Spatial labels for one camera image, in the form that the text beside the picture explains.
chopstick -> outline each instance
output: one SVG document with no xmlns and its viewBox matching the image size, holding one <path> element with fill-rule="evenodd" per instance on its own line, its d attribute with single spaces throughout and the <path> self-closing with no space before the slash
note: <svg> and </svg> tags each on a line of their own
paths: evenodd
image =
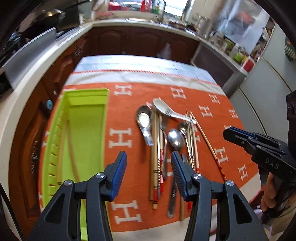
<svg viewBox="0 0 296 241">
<path fill-rule="evenodd" d="M 194 147 L 193 147 L 193 136 L 191 122 L 188 123 L 189 127 L 189 136 L 190 136 L 190 150 L 191 150 L 191 160 L 192 160 L 192 169 L 195 171 L 195 157 L 194 157 Z"/>
<path fill-rule="evenodd" d="M 198 161 L 198 152 L 197 152 L 197 144 L 196 144 L 196 138 L 195 138 L 195 132 L 194 132 L 194 125 L 191 122 L 191 131 L 193 136 L 193 146 L 194 146 L 194 157 L 195 157 L 195 172 L 200 173 L 200 164 Z"/>
<path fill-rule="evenodd" d="M 69 121 L 68 121 L 68 124 L 67 124 L 67 130 L 68 130 L 68 146 L 69 146 L 69 154 L 70 154 L 70 159 L 71 159 L 71 165 L 72 165 L 72 169 L 73 169 L 73 173 L 74 173 L 74 178 L 75 178 L 76 182 L 79 183 L 80 178 L 79 178 L 78 170 L 77 170 L 77 167 L 76 167 L 76 164 L 75 164 L 74 149 L 73 149 L 73 146 L 72 146 L 72 143 L 71 143 L 71 129 L 70 129 Z M 83 199 L 83 204 L 86 207 L 86 200 L 85 199 Z"/>
<path fill-rule="evenodd" d="M 152 208 L 157 208 L 157 191 L 158 191 L 158 159 L 157 159 L 157 114 L 154 110 L 154 118 L 152 122 L 152 135 L 154 146 L 151 152 L 151 183 L 152 183 Z"/>
<path fill-rule="evenodd" d="M 164 178 L 163 178 L 163 132 L 160 125 L 163 121 L 163 117 L 159 114 L 159 140 L 160 140 L 160 193 L 164 191 Z"/>
<path fill-rule="evenodd" d="M 65 144 L 65 136 L 66 136 L 66 130 L 68 128 L 68 120 L 65 122 L 64 127 L 62 128 L 62 134 L 61 134 L 61 142 L 59 145 L 59 158 L 58 158 L 58 164 L 57 164 L 57 183 L 58 185 L 62 184 L 62 162 L 63 162 L 63 152 L 64 152 L 64 144 Z"/>
<path fill-rule="evenodd" d="M 216 164 L 217 164 L 217 166 L 218 166 L 218 169 L 219 169 L 219 171 L 220 171 L 220 173 L 221 173 L 221 175 L 222 175 L 223 180 L 226 181 L 226 180 L 227 180 L 227 179 L 226 179 L 226 176 L 225 176 L 225 174 L 224 174 L 224 172 L 223 172 L 223 170 L 222 170 L 222 167 L 221 167 L 220 162 L 219 162 L 219 160 L 218 160 L 218 158 L 217 158 L 217 156 L 216 156 L 216 153 L 214 152 L 214 150 L 213 150 L 213 148 L 212 148 L 212 146 L 211 146 L 209 140 L 207 139 L 205 133 L 203 132 L 202 128 L 200 127 L 199 123 L 197 122 L 197 120 L 196 120 L 196 118 L 194 117 L 194 115 L 192 114 L 192 112 L 190 112 L 190 114 L 192 115 L 192 118 L 196 121 L 196 125 L 197 125 L 198 129 L 200 130 L 200 132 L 201 132 L 201 134 L 202 134 L 202 136 L 203 136 L 205 142 L 207 143 L 207 146 L 209 147 L 209 149 L 210 149 L 210 151 L 211 151 L 211 153 L 212 153 L 212 155 L 213 155 L 213 157 L 214 157 L 214 159 L 215 159 L 215 162 L 216 162 Z"/>
<path fill-rule="evenodd" d="M 185 214 L 185 207 L 184 207 L 184 199 L 183 197 L 181 197 L 180 199 L 180 221 L 183 221 L 185 218 L 184 218 L 184 214 Z"/>
<path fill-rule="evenodd" d="M 185 116 L 189 117 L 188 110 L 187 109 L 186 109 Z M 192 132 L 191 132 L 191 124 L 189 122 L 187 122 L 187 142 L 188 142 L 189 151 L 190 151 L 190 153 L 188 153 L 188 155 L 189 155 L 189 162 L 190 162 L 191 168 L 195 172 L 193 146 L 192 146 Z M 188 202 L 188 204 L 187 204 L 187 210 L 191 210 L 191 209 L 192 209 L 192 202 Z"/>
<path fill-rule="evenodd" d="M 160 199 L 160 115 L 156 114 L 156 121 L 157 121 L 157 200 Z"/>
</svg>

cabinet handle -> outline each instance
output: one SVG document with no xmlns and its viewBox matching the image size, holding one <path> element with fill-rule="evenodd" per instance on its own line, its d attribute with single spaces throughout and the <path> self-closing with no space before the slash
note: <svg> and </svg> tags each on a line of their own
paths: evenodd
<svg viewBox="0 0 296 241">
<path fill-rule="evenodd" d="M 36 154 L 37 151 L 37 141 L 34 143 L 33 153 L 31 155 L 31 172 L 35 172 L 35 165 L 39 162 L 39 156 Z"/>
<path fill-rule="evenodd" d="M 52 109 L 52 107 L 53 107 L 53 103 L 52 103 L 51 100 L 46 101 L 46 107 L 47 107 L 47 109 L 49 109 L 49 110 Z"/>
<path fill-rule="evenodd" d="M 83 51 L 82 51 L 82 49 L 80 47 L 75 46 L 74 54 L 75 54 L 76 57 L 80 57 L 83 54 Z"/>
</svg>

wooden cabinet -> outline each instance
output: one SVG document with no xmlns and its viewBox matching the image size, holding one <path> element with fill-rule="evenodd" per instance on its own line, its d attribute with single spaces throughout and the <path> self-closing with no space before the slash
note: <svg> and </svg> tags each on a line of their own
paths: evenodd
<svg viewBox="0 0 296 241">
<path fill-rule="evenodd" d="M 87 33 L 62 53 L 42 77 L 41 81 L 54 103 L 69 75 L 82 57 L 90 55 L 90 51 L 91 46 L 89 45 L 89 34 Z"/>
<path fill-rule="evenodd" d="M 92 55 L 129 53 L 129 29 L 129 27 L 93 28 L 90 36 L 95 54 Z"/>
<path fill-rule="evenodd" d="M 170 44 L 171 60 L 190 64 L 198 41 L 162 30 L 140 27 L 99 27 L 89 32 L 90 55 L 157 57 Z"/>
<path fill-rule="evenodd" d="M 89 55 L 88 34 L 72 44 L 47 70 L 32 92 L 14 135 L 9 161 L 9 195 L 20 227 L 28 237 L 40 215 L 38 161 L 50 110 L 70 73 Z"/>
<path fill-rule="evenodd" d="M 190 64 L 199 44 L 196 40 L 173 33 L 168 33 L 167 42 L 171 48 L 171 60 L 185 64 Z"/>
<path fill-rule="evenodd" d="M 149 28 L 131 28 L 131 55 L 156 57 L 166 44 L 166 32 Z"/>
<path fill-rule="evenodd" d="M 39 82 L 20 117 L 10 153 L 10 201 L 25 237 L 28 237 L 40 215 L 38 162 L 50 115 L 46 108 L 49 99 L 43 83 Z"/>
</svg>

green tray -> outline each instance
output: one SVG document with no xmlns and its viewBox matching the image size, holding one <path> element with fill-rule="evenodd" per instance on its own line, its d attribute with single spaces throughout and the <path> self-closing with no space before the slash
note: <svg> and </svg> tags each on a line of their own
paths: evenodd
<svg viewBox="0 0 296 241">
<path fill-rule="evenodd" d="M 44 152 L 41 181 L 44 207 L 63 181 L 85 181 L 104 170 L 108 94 L 108 89 L 63 93 Z M 81 202 L 81 238 L 87 240 L 85 200 Z"/>
</svg>

white countertop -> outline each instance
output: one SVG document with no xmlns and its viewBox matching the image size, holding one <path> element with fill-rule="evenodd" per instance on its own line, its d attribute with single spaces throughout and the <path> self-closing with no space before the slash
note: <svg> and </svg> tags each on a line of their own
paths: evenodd
<svg viewBox="0 0 296 241">
<path fill-rule="evenodd" d="M 162 58 L 133 55 L 100 55 L 84 57 L 74 72 L 131 70 L 139 72 L 155 72 L 182 76 L 187 79 L 201 80 L 216 84 L 216 81 L 204 69 Z"/>
<path fill-rule="evenodd" d="M 74 31 L 73 33 L 67 35 L 65 38 L 62 38 L 59 41 L 56 41 L 51 46 L 51 48 L 49 48 L 39 59 L 36 60 L 34 66 L 29 69 L 28 72 L 24 75 L 16 89 L 13 92 L 10 91 L 5 93 L 0 99 L 0 182 L 8 196 L 8 168 L 10 151 L 14 133 L 26 102 L 28 101 L 31 93 L 33 92 L 34 88 L 36 87 L 42 76 L 63 52 L 93 27 L 102 26 L 135 26 L 159 29 L 195 39 L 209 45 L 206 40 L 183 30 L 179 30 L 163 24 L 126 21 L 126 19 L 98 20 L 86 23 L 80 26 L 77 31 Z M 10 227 L 12 227 L 13 230 L 15 230 L 12 220 L 9 219 L 8 212 L 6 211 L 5 213 L 8 224 L 10 225 Z"/>
</svg>

